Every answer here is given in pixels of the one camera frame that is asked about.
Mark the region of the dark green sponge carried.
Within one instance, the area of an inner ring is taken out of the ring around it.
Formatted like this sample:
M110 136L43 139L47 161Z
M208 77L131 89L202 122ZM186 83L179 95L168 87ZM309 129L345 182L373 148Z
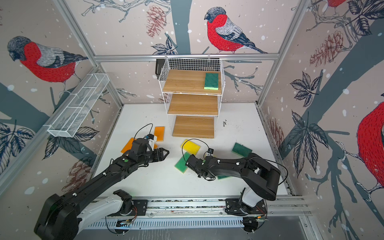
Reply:
M218 73L206 73L205 75L205 90L218 90L219 89L219 74Z

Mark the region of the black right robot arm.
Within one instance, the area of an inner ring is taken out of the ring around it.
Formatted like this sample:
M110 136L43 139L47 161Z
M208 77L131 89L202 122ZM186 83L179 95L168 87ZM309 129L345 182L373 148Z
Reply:
M182 157L182 159L198 178L209 182L214 181L218 176L239 178L262 199L276 200L281 171L271 164L271 161L255 153L240 159L223 159L213 156L198 159L195 155Z

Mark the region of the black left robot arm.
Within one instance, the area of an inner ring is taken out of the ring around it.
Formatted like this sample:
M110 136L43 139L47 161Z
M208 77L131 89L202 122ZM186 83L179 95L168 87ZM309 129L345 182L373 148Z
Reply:
M122 154L102 173L62 196L54 194L44 203L34 232L42 240L72 240L92 223L111 214L137 215L132 196L124 190L114 191L105 200L94 202L102 193L124 180L140 167L165 160L170 152L153 149L148 139L133 141L132 148Z

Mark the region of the orange sponge near shelf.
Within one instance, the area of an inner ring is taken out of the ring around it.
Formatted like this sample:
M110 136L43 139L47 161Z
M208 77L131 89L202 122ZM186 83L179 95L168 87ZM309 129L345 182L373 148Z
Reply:
M163 142L165 137L165 127L155 127L154 136L157 138L157 142Z

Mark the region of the middle wooden shelf board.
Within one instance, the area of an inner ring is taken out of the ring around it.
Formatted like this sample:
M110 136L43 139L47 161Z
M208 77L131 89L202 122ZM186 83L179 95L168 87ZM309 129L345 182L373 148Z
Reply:
M218 116L217 96L169 94L167 99L169 115Z

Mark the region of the top wooden shelf board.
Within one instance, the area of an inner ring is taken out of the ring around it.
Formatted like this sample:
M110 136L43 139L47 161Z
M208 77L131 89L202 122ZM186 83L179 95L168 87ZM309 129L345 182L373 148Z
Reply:
M218 90L204 89L206 73L219 74ZM161 74L159 83L163 93L212 96L222 95L226 86L225 77L220 72L211 71L169 70L168 73Z

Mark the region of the black box behind shelf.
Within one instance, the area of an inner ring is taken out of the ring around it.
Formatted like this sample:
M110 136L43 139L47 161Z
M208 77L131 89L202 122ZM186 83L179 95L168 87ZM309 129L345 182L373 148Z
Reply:
M165 59L156 59L156 67L155 67L155 74L157 77L161 75L162 69L165 65L166 60Z

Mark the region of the light green sponge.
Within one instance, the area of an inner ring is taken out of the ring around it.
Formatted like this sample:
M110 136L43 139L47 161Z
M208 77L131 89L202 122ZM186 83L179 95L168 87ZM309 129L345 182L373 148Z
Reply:
M180 160L175 164L175 168L178 171L180 171L182 174L184 174L188 169L188 166L186 165L186 161L190 156L191 156L190 153L185 152L184 155L180 158Z

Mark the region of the yellow sponge upper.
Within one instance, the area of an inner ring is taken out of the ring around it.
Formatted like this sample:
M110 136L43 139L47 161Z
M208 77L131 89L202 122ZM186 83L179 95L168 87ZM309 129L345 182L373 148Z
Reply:
M184 142L181 144L182 153L183 154L190 154L190 155L197 155L199 150L201 149L201 146L194 143L193 141L184 140Z

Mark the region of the orange sponge far left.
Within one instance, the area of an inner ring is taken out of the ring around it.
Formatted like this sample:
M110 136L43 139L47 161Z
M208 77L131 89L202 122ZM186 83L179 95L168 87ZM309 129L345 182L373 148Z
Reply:
M122 154L124 154L126 151L128 151L128 150L130 150L132 148L132 144L133 144L134 140L135 140L134 138L130 138L130 140L127 142L127 144L121 150Z

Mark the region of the dark green sponge right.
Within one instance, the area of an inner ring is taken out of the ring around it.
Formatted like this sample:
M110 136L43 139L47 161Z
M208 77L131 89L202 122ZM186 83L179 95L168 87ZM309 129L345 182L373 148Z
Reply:
M253 151L239 143L235 143L233 148L232 148L232 152L234 154L237 154L243 158L246 158L249 154L251 154Z

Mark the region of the perforated metal vent strip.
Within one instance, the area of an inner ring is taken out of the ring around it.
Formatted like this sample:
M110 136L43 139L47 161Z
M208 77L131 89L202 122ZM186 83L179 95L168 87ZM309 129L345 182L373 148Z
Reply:
M160 229L192 229L192 228L242 228L243 219L228 218L142 218L128 224L118 219L100 220L88 226L87 230L160 230Z

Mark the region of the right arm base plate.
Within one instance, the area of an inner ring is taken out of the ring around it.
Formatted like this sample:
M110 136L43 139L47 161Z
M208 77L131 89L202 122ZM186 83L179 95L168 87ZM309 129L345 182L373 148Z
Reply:
M228 215L247 216L247 215L265 215L267 213L266 203L264 200L259 201L255 207L250 207L240 199L225 199L225 212Z

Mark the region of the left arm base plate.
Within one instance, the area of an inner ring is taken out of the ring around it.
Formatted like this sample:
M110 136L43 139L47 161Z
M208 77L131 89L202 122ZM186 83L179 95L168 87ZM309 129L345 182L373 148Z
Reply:
M145 216L147 212L148 202L148 200L133 199L130 205L123 204L119 212L110 214L109 217Z

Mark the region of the aluminium mounting rail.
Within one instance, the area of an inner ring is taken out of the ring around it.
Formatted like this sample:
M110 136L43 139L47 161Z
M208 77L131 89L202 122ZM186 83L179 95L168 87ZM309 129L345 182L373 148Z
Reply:
M225 199L212 198L137 198L148 200L147 218L221 217L234 216L225 212ZM267 213L254 216L311 216L308 205L301 197L280 196L276 201L265 201Z

